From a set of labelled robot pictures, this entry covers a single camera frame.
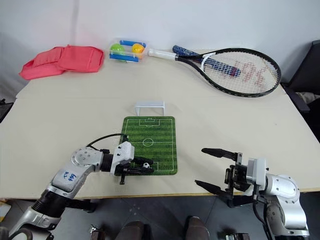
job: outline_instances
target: tennis racket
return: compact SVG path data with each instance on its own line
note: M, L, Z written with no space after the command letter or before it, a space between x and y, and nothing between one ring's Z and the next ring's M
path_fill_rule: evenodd
M148 54L188 64L213 87L234 96L262 97L280 83L278 64L269 56L251 49L226 48L189 56L149 49Z

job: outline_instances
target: gray floor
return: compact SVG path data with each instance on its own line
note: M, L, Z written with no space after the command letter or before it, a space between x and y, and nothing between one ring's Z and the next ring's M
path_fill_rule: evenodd
M320 192L303 193L300 201L307 216L311 239L320 240ZM8 228L32 203L15 200L11 204L10 212L1 223ZM224 234L229 232L249 233L251 240L267 239L251 205L228 208L214 196L104 199L99 201L94 213L67 208L52 233L57 240L89 240L89 229L93 224L104 226L107 239L112 240L125 224L140 220L151 225L155 240L181 240L188 216L200 217L212 240L224 239Z

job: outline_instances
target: pink cloth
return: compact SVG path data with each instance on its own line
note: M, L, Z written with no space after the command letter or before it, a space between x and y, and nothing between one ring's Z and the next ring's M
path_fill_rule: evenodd
M104 52L92 46L66 46L57 62L59 68L82 73L98 72L104 62Z
M27 62L19 73L26 80L60 75L65 70L57 67L64 47L57 46L49 51L39 53L34 59Z
M92 46L57 46L39 53L19 73L26 80L60 75L64 71L94 73L104 62L104 52Z

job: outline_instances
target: cable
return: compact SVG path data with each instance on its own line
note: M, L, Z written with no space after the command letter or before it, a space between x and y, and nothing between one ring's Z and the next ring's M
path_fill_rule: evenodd
M106 138L110 138L110 137L115 137L115 136L127 136L126 134L123 134L123 133L114 133L114 134L110 134L110 135L107 135L107 136L103 136L103 137L100 137L92 142L90 142L86 147L90 147L90 148L93 148L94 150L98 150L96 149L95 147L92 146L92 144L95 144L96 142L102 140L102 139L106 139Z
M257 211L257 202L254 202L252 204L252 208L253 208L253 212L254 212L254 215L255 217L263 224L263 225L266 225L265 221L259 216L258 214L258 211Z
M254 215L255 215L255 217L262 223L263 230L264 230L264 233L265 233L265 235L266 235L266 238L267 238L268 240L273 240L273 238L272 238L272 236L271 236L271 234L270 234L270 232L269 232L269 229L268 229L268 227L267 227L266 221L263 220L263 219L259 216L259 214L258 214L257 204L258 204L258 202L254 202L254 203L252 204L252 209L253 209Z
M14 232L14 234L12 234L9 237L9 240L14 239L19 234L25 234L26 240L33 240L34 239L32 232L30 230L28 230L26 228L20 228L18 231Z

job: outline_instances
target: racket handle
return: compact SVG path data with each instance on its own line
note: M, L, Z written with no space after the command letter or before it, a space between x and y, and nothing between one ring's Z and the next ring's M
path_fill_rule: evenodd
M168 51L160 51L160 50L155 50L150 48L149 52L148 52L149 56L152 57L157 57L157 58L161 58L161 59L168 59L168 60L175 60L177 54L173 53L173 52L168 52Z
M172 52L178 54L179 56L196 56L196 55L199 55L199 53L196 53L194 51L190 51L186 48L183 48L181 46L178 46L178 45L174 45L172 47ZM202 58L199 58L199 59L193 59L194 62L197 62L197 63L201 63L202 62Z

